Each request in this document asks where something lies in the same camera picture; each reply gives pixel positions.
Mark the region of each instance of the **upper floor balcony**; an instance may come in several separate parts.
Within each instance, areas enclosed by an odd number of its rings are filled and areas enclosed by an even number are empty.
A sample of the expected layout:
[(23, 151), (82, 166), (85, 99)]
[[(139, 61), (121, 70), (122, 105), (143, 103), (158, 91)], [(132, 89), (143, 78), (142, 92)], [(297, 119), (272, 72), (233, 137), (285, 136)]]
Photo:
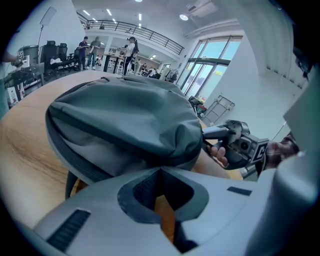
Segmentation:
[(85, 30), (106, 30), (127, 33), (128, 37), (133, 35), (143, 38), (145, 40), (152, 41), (158, 44), (159, 46), (165, 47), (166, 49), (177, 55), (180, 55), (180, 53), (184, 49), (184, 47), (182, 47), (180, 44), (167, 38), (166, 36), (141, 26), (121, 21), (88, 20), (79, 13), (78, 17)]

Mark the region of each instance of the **black chair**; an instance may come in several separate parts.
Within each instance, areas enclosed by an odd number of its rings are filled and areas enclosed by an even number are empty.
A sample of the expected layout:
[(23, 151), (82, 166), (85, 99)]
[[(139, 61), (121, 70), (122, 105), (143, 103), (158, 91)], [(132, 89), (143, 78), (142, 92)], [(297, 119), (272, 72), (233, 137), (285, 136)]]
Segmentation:
[(58, 58), (58, 47), (56, 46), (55, 41), (47, 41), (46, 45), (42, 46), (41, 50), (41, 58), (40, 62), (44, 63), (44, 76), (47, 79), (51, 73), (55, 75), (56, 78), (58, 78), (58, 75), (65, 76), (65, 73), (58, 73), (59, 67), (63, 67), (66, 65), (65, 62), (60, 63), (53, 63), (50, 64), (51, 59), (57, 59)]
[(58, 45), (58, 58), (60, 58), (60, 60), (65, 64), (65, 66), (63, 66), (63, 68), (66, 68), (69, 72), (71, 71), (71, 65), (72, 63), (74, 63), (73, 61), (73, 56), (72, 54), (70, 54), (69, 56), (67, 56), (67, 44), (61, 42), (60, 45)]

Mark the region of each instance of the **white column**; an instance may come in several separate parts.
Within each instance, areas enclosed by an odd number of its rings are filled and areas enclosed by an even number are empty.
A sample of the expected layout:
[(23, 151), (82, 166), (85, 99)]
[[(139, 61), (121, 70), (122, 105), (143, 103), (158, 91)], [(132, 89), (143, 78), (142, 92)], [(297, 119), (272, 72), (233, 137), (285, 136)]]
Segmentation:
[[(109, 49), (112, 43), (112, 40), (114, 39), (113, 36), (109, 36), (108, 41), (105, 44), (105, 48), (104, 48), (104, 53), (107, 54), (109, 53)], [(102, 57), (102, 65), (101, 65), (101, 70), (104, 70), (104, 66), (105, 66), (105, 61), (106, 61), (106, 56)]]

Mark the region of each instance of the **person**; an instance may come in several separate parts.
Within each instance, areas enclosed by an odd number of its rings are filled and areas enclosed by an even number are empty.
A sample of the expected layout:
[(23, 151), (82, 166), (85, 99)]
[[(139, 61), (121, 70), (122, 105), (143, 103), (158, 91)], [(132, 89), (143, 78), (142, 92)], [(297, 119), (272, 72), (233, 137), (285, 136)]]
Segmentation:
[(150, 69), (149, 69), (149, 76), (148, 76), (148, 78), (153, 78), (153, 76), (156, 74), (156, 70), (153, 68), (153, 67), (151, 67)]
[(138, 61), (136, 62), (136, 69), (135, 69), (135, 74), (139, 73), (141, 68), (141, 59), (139, 58)]
[(128, 72), (128, 65), (132, 63), (132, 60), (136, 58), (137, 53), (139, 52), (138, 41), (134, 36), (131, 36), (129, 38), (129, 42), (130, 42), (129, 46), (125, 48), (126, 53), (125, 53), (124, 70), (123, 70), (124, 76)]
[[(207, 148), (211, 155), (221, 162), (224, 167), (228, 166), (228, 159), (225, 156), (226, 149), (224, 147), (218, 149), (215, 146), (208, 146)], [(269, 141), (263, 160), (255, 164), (257, 176), (259, 177), (264, 170), (277, 168), (283, 160), (297, 155), (299, 151), (297, 142), (291, 133), (284, 137), (281, 142)], [(202, 168), (205, 171), (204, 174), (227, 178), (224, 169), (216, 162), (210, 161), (208, 158), (210, 159), (204, 151), (201, 152), (196, 163), (196, 165), (198, 164), (196, 169)]]
[(95, 59), (96, 59), (96, 56), (97, 56), (97, 49), (100, 49), (100, 47), (101, 47), (101, 42), (99, 41), (99, 36), (95, 37), (95, 39), (91, 42), (90, 47), (93, 48), (93, 49), (91, 50), (91, 53), (89, 53), (88, 63), (86, 65), (86, 69), (87, 70), (89, 69), (91, 61), (92, 61), (91, 67), (92, 67), (93, 70), (96, 70), (96, 68), (95, 68)]
[(100, 67), (102, 65), (101, 59), (97, 57), (95, 60), (95, 64)]
[[(5, 51), (2, 56), (2, 62), (9, 63), (16, 66), (20, 61), (18, 56), (13, 56), (9, 52)], [(0, 64), (0, 120), (9, 111), (8, 101), (6, 97), (6, 89), (4, 83), (5, 70), (2, 64)]]
[(90, 47), (87, 43), (88, 37), (85, 36), (83, 38), (83, 41), (79, 43), (78, 49), (79, 49), (79, 68), (81, 70), (81, 64), (82, 64), (82, 70), (85, 69), (86, 66), (86, 48)]

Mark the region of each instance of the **wooden tabletop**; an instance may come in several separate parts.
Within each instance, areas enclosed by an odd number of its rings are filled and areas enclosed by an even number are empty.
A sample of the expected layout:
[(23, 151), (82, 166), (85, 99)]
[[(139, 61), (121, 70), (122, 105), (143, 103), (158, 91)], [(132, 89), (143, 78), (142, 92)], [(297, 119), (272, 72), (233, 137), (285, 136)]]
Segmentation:
[(65, 199), (68, 170), (49, 145), (45, 112), (72, 87), (115, 74), (86, 70), (32, 92), (0, 121), (0, 190), (11, 215), (29, 227)]

